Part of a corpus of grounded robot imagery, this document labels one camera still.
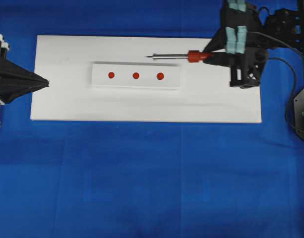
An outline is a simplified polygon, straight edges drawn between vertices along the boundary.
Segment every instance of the white foam board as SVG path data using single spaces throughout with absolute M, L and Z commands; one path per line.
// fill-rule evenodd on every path
M 260 89 L 229 87 L 228 68 L 145 57 L 153 53 L 186 54 L 188 50 L 202 50 L 208 42 L 209 39 L 38 36 L 35 72 L 50 80 L 50 87 L 33 94 L 31 119 L 260 123 Z M 180 82 L 174 87 L 176 90 L 150 90 L 148 83 L 139 88 L 106 87 L 93 84 L 94 64 L 121 64 L 124 68 L 120 72 L 133 65 L 159 67 L 165 75 L 164 67 L 175 67 L 179 68 Z
M 181 84 L 181 70 L 178 65 L 94 63 L 91 79 L 94 87 L 177 90 Z

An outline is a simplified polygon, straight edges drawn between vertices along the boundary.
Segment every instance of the cable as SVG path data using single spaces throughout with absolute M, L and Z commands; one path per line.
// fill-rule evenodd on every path
M 267 14 L 268 14 L 269 16 L 271 15 L 271 14 L 270 14 L 270 10 L 269 10 L 267 7 L 263 6 L 263 7 L 260 7 L 259 11 L 257 11 L 257 15 L 258 15 L 258 16 L 260 16 L 260 13 L 262 12 L 262 10 L 266 10 L 266 11 L 267 11 Z
M 294 85 L 293 85 L 293 88 L 292 88 L 292 91 L 291 91 L 290 98 L 289 98 L 289 100 L 288 100 L 288 102 L 287 102 L 287 104 L 286 104 L 285 120 L 286 120 L 287 124 L 288 124 L 291 128 L 293 128 L 293 129 L 295 129 L 295 130 L 297 130 L 297 131 L 299 131 L 299 132 L 301 132 L 301 133 L 304 133 L 304 130 L 301 130 L 301 129 L 295 127 L 295 126 L 289 121 L 289 119 L 288 119 L 288 112 L 289 112 L 289 110 L 290 110 L 290 107 L 293 105 L 293 99 L 294 99 L 295 89 L 296 89 L 296 85 L 297 85 L 297 76 L 296 76 L 296 72 L 295 72 L 295 70 L 293 69 L 293 67 L 292 67 L 289 63 L 287 63 L 284 59 L 282 59 L 282 58 L 279 58 L 279 57 L 270 57 L 269 60 L 278 60 L 278 61 L 281 61 L 281 62 L 283 62 L 284 64 L 286 64 L 286 65 L 291 69 L 291 71 L 293 72 L 293 75 L 294 75 Z
M 274 38 L 274 37 L 272 37 L 272 36 L 266 35 L 266 34 L 264 34 L 264 33 L 258 32 L 258 31 L 248 31 L 248 33 L 256 34 L 256 35 L 260 35 L 260 36 L 264 36 L 264 37 L 269 38 L 269 39 L 271 39 L 271 40 L 273 40 L 273 41 L 277 41 L 277 42 L 281 43 L 282 45 L 284 45 L 284 46 L 290 48 L 290 49 L 291 49 L 292 51 L 294 51 L 296 54 L 298 54 L 299 56 L 301 56 L 301 57 L 304 58 L 304 55 L 303 55 L 300 51 L 298 51 L 298 50 L 295 49 L 294 47 L 290 46 L 289 44 L 285 43 L 284 41 L 281 41 L 281 40 L 279 40 L 279 39 L 276 39 L 276 38 Z

